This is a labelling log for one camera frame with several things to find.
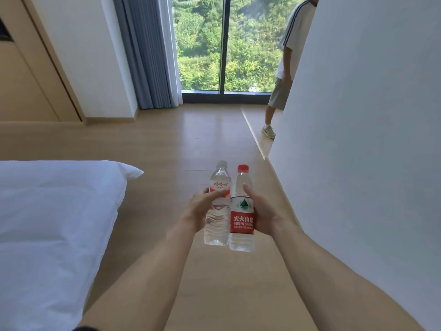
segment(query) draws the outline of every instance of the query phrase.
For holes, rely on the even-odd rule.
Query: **forearm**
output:
[[[272,236],[319,331],[423,330],[377,286],[280,219]]]
[[[283,71],[286,74],[291,74],[291,55],[292,50],[285,46],[283,48]]]
[[[196,233],[185,216],[98,299],[80,325],[100,331],[164,329]]]

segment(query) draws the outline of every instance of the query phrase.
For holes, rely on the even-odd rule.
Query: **hand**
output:
[[[212,202],[225,194],[225,189],[208,192],[209,188],[205,188],[203,191],[194,194],[188,203],[187,210],[183,218],[189,220],[195,225],[196,231],[205,227],[205,215],[210,209]]]
[[[278,214],[276,209],[269,204],[267,199],[257,194],[246,184],[243,185],[243,190],[254,202],[254,228],[263,234],[271,236],[274,225],[282,220],[282,217]]]
[[[291,82],[291,74],[289,72],[283,71],[282,83],[289,85]]]

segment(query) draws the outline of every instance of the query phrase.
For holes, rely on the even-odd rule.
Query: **green mountain logo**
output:
[[[242,210],[247,210],[250,207],[248,205],[248,203],[246,203],[246,200],[243,200],[239,206],[240,206],[240,209],[242,209]]]

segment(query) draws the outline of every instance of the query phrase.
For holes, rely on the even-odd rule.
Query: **gray shorts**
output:
[[[276,86],[274,87],[273,93],[269,98],[269,103],[273,108],[284,110],[286,101],[288,100],[289,92],[291,90],[292,80],[289,84],[284,84],[282,79],[276,79]]]

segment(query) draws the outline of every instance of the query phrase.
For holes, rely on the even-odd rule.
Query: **white sneaker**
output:
[[[276,133],[274,132],[274,129],[271,127],[271,125],[265,127],[265,125],[262,127],[262,132],[265,136],[267,136],[270,139],[274,139],[276,137]]]

